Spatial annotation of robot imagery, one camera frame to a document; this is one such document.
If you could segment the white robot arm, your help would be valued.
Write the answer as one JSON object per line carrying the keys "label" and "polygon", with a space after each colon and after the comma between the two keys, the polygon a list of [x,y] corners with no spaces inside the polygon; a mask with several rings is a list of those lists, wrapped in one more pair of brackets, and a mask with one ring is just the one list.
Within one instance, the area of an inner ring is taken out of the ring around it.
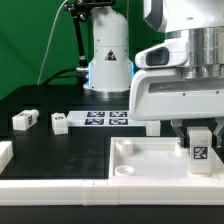
{"label": "white robot arm", "polygon": [[130,92],[135,120],[214,118],[224,135],[224,0],[143,0],[143,18],[163,43],[128,57],[127,23],[100,4],[93,10],[94,58],[84,88],[104,97]]}

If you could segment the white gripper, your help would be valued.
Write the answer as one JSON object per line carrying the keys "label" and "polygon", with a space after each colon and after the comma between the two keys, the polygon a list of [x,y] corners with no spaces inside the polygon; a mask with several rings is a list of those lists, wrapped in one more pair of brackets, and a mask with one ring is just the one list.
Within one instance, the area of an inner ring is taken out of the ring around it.
{"label": "white gripper", "polygon": [[129,112],[134,120],[172,120],[179,145],[188,147],[186,128],[181,119],[216,118],[215,147],[224,135],[224,76],[181,78],[179,69],[139,70],[133,77]]}

